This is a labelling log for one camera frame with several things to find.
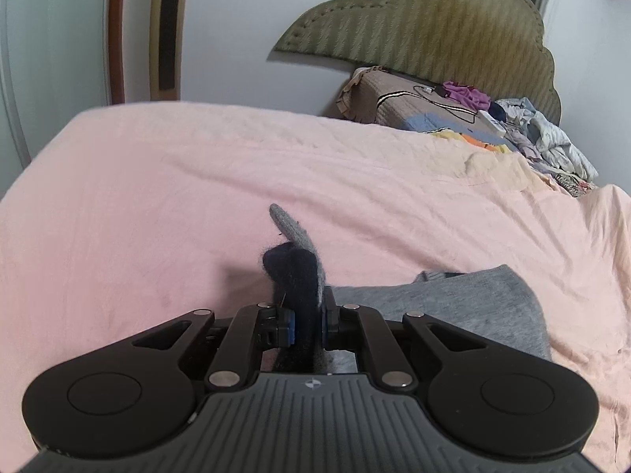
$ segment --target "headboard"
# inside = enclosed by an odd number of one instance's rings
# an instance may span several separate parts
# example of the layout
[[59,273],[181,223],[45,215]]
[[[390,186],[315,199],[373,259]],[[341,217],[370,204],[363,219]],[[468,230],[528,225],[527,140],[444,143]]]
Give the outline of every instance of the headboard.
[[554,60],[542,39],[530,0],[331,0],[301,15],[274,48],[453,80],[493,99],[526,96],[558,124]]

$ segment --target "grey fabric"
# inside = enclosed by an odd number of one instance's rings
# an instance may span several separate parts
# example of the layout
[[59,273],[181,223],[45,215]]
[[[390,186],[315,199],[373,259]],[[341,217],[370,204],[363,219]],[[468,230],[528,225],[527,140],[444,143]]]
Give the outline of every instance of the grey fabric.
[[[550,360],[543,312],[526,282],[507,265],[436,279],[421,274],[401,286],[333,287],[338,305],[378,309],[386,320],[401,321],[417,310],[522,352]],[[354,357],[335,353],[329,371],[356,371]]]
[[326,282],[326,279],[324,277],[324,269],[322,268],[322,262],[320,261],[320,256],[318,256],[316,246],[309,238],[307,231],[305,231],[302,226],[278,204],[273,203],[269,206],[269,216],[272,217],[274,224],[276,224],[278,230],[283,233],[287,240],[293,242],[301,249],[306,249],[315,255],[317,260],[318,305],[321,306],[324,283]]

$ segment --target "white wall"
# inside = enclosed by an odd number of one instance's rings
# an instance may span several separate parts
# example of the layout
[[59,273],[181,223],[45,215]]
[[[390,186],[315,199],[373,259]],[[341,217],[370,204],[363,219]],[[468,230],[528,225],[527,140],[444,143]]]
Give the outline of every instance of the white wall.
[[122,67],[125,102],[149,101],[151,0],[122,0]]
[[326,0],[186,0],[182,99],[334,115],[352,66],[271,54],[303,12]]
[[550,0],[544,21],[561,127],[597,168],[598,184],[631,193],[629,16],[631,0]]

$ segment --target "blue cloth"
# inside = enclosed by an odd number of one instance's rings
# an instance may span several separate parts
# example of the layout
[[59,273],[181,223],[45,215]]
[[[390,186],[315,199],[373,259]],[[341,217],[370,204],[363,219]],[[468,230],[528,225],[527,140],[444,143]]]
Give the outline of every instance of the blue cloth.
[[489,132],[470,130],[455,120],[452,121],[451,119],[445,119],[435,113],[420,113],[413,115],[412,117],[405,119],[403,124],[403,129],[410,132],[433,132],[439,128],[449,128],[456,133],[469,135],[469,137],[473,137],[476,140],[492,143],[493,145],[504,144],[511,151],[517,151],[517,148],[513,145],[513,143],[509,142],[505,138],[498,137],[497,135],[493,135]]

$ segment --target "dark blue cloth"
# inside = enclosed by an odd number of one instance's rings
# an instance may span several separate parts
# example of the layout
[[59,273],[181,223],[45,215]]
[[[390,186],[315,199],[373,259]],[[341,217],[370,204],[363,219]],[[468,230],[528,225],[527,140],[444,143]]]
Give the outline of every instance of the dark blue cloth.
[[488,113],[490,113],[491,117],[496,121],[500,121],[501,123],[506,122],[506,110],[504,110],[496,102],[491,102],[491,106],[488,107]]
[[316,256],[293,242],[282,243],[263,255],[263,268],[274,282],[276,305],[295,314],[295,342],[280,349],[274,371],[311,373],[321,321]]

